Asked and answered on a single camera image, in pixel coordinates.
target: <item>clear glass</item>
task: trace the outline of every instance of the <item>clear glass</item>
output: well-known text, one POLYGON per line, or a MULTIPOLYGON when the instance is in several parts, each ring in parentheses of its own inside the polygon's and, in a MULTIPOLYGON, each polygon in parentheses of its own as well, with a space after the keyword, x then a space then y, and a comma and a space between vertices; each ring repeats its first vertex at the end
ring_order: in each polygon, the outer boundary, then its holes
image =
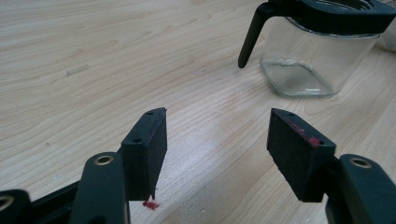
POLYGON ((290 18, 273 18, 260 59, 276 92, 287 96, 338 93, 379 35, 319 34, 290 18))

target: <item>black handle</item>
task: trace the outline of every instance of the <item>black handle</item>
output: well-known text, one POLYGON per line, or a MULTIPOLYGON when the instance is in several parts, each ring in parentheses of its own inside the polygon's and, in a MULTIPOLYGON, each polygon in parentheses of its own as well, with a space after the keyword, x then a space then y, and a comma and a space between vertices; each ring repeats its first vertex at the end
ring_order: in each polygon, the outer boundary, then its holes
POLYGON ((247 37, 245 38, 244 46, 238 58, 239 68, 244 68, 248 63, 251 51, 259 38, 260 32, 265 22, 274 16, 280 16, 280 9, 275 3, 262 3, 257 7, 254 13, 253 20, 248 28, 247 37))

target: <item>black plastic part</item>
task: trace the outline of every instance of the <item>black plastic part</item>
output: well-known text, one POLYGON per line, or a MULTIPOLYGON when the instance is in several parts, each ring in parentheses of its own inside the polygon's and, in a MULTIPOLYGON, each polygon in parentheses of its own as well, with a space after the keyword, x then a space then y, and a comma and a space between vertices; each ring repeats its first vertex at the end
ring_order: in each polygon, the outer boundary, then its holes
POLYGON ((73 203, 69 223, 129 223, 122 158, 116 152, 99 153, 87 160, 73 203))
POLYGON ((339 175, 352 223, 396 223, 396 186, 377 163, 346 154, 340 158, 339 175))
POLYGON ((302 0, 298 10, 292 18, 304 28, 333 35, 382 34, 396 16, 395 8, 376 0, 302 0))
POLYGON ((33 202, 37 223, 66 224, 78 189, 75 182, 33 202))
POLYGON ((167 150, 166 109, 146 112, 121 143, 127 199, 155 198, 155 189, 167 150))
POLYGON ((297 115, 272 109, 267 149, 300 201, 319 203, 336 145, 297 115))
POLYGON ((324 191, 329 196, 326 203, 326 216, 329 224, 352 224, 352 215, 347 207, 346 198, 339 186, 339 160, 334 158, 323 176, 324 191))
POLYGON ((0 223, 35 223, 33 206, 26 191, 12 189, 0 192, 0 223))
POLYGON ((247 31, 247 37, 245 38, 244 45, 241 49, 241 53, 238 58, 239 68, 244 68, 248 63, 248 58, 256 45, 257 39, 259 38, 260 32, 265 22, 274 16, 280 16, 281 12, 277 4, 274 3, 262 3, 257 7, 254 13, 253 20, 251 21, 250 27, 247 31))

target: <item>red residue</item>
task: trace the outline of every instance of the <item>red residue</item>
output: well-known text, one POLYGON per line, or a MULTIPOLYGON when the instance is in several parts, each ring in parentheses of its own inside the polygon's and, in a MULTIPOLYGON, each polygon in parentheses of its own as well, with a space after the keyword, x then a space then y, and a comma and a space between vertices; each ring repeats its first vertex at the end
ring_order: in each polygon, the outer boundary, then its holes
POLYGON ((151 210, 155 210, 156 208, 158 208, 160 205, 158 203, 156 203, 155 201, 145 201, 143 202, 143 206, 151 209, 151 210))
POLYGON ((296 123, 292 122, 291 120, 287 119, 287 121, 289 122, 289 124, 291 125, 291 127, 297 131, 297 133, 303 138, 305 139, 305 141, 307 140, 309 142, 309 144, 311 144, 312 147, 318 147, 321 145, 321 141, 320 139, 316 138, 315 136, 312 137, 308 137, 308 135, 305 133, 305 130, 302 129, 301 127, 299 127, 296 123))
POLYGON ((312 147, 318 147, 320 146, 320 140, 317 139, 316 137, 310 137, 308 140, 309 144, 311 144, 312 147))
POLYGON ((291 127, 297 131, 297 133, 299 133, 303 138, 306 139, 306 133, 305 130, 300 128, 297 124, 295 124, 294 122, 292 122, 291 120, 287 119, 287 121, 289 122, 289 124, 291 125, 291 127))

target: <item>table surface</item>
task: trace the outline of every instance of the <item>table surface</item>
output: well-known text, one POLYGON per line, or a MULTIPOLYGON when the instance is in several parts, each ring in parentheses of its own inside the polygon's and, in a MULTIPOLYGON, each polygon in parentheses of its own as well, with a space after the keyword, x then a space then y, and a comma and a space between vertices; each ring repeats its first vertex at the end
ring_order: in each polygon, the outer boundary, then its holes
POLYGON ((38 199, 116 151, 140 116, 167 108, 160 207, 133 223, 326 223, 266 150, 272 107, 292 111, 396 180, 396 54, 373 48, 333 98, 276 95, 258 59, 237 67, 261 1, 0 3, 0 190, 38 199))

